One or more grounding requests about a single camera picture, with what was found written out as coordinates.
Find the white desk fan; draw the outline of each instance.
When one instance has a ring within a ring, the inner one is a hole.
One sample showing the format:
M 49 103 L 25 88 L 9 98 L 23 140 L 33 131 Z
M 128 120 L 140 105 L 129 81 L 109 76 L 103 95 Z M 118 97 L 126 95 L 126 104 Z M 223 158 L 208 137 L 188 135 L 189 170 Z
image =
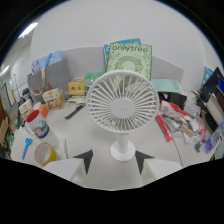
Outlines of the white desk fan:
M 135 155 L 129 133 L 149 124 L 159 111 L 154 86 L 143 75 L 129 70 L 99 77 L 88 90 L 86 103 L 90 116 L 101 128 L 117 133 L 110 152 L 119 161 Z

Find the fan grille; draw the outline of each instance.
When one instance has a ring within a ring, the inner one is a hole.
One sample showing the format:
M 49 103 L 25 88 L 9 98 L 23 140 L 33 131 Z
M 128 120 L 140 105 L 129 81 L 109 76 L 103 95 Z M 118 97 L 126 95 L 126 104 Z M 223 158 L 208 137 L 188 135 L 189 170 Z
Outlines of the fan grille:
M 102 128 L 129 133 L 142 128 L 159 110 L 158 94 L 139 73 L 116 70 L 98 78 L 88 91 L 90 116 Z

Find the green book cover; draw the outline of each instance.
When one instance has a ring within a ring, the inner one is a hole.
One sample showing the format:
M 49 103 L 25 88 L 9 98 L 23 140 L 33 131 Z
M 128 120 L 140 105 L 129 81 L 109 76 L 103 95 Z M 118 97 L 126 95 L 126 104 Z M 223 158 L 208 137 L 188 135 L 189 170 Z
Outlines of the green book cover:
M 107 72 L 127 69 L 139 72 L 151 80 L 152 46 L 134 43 L 111 43 Z

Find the ceiling light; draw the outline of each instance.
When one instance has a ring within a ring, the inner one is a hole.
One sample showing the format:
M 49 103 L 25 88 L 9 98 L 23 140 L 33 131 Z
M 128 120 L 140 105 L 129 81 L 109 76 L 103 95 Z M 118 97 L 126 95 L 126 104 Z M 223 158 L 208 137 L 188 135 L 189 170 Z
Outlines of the ceiling light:
M 37 26 L 38 23 L 32 23 L 30 24 L 23 32 L 22 34 L 20 34 L 20 37 L 24 37 L 25 35 L 27 35 L 28 33 L 30 33 L 36 26 Z
M 1 75 L 3 75 L 9 68 L 9 65 L 2 71 Z

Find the desk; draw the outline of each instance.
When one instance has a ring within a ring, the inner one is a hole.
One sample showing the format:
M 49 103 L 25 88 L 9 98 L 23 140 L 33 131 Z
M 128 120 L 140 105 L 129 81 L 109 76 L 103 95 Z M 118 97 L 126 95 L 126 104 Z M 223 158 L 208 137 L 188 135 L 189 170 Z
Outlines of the desk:
M 64 159 L 61 139 L 65 138 L 68 158 L 90 149 L 93 150 L 88 175 L 83 181 L 84 187 L 117 190 L 144 186 L 135 157 L 126 162 L 118 162 L 110 155 L 109 149 L 116 140 L 116 134 L 100 128 L 90 118 L 87 107 L 84 107 L 71 119 L 64 119 L 74 109 L 75 104 L 66 103 L 64 109 L 51 111 L 46 118 L 50 132 L 44 139 L 29 136 L 26 130 L 20 127 L 12 147 L 12 160 L 41 168 L 42 166 L 34 159 L 34 150 L 38 144 L 45 141 L 54 147 L 56 160 Z M 27 137 L 31 137 L 33 143 L 29 146 L 25 159 L 22 160 Z M 174 141 L 166 142 L 156 120 L 139 131 L 131 133 L 130 141 L 140 152 L 182 165 Z
M 212 158 L 213 154 L 215 153 L 220 143 L 220 140 L 217 142 L 216 146 L 208 154 L 205 154 L 205 152 L 203 151 L 203 148 L 200 149 L 200 152 L 196 152 L 196 150 L 194 149 L 194 145 L 185 144 L 183 138 L 174 137 L 174 142 L 180 154 L 183 167 L 187 167 L 190 165 L 195 165 L 195 164 L 209 161 Z

